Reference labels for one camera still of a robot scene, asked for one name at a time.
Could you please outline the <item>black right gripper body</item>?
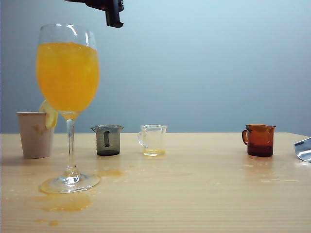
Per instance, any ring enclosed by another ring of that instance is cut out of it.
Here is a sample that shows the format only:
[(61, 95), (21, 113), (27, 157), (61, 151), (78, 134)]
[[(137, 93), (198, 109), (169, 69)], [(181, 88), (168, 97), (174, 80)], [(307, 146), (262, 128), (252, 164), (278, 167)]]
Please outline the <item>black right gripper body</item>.
[(111, 5), (110, 0), (66, 0), (68, 2), (84, 3), (86, 6), (106, 11)]

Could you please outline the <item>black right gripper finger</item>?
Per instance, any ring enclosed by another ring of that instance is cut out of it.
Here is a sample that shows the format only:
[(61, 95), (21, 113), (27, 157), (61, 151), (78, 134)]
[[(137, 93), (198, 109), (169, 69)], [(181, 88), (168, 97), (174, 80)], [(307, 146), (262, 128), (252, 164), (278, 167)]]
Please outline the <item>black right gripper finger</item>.
[(124, 10), (122, 0), (107, 0), (105, 16), (107, 26), (121, 28), (123, 23), (120, 21), (120, 12)]

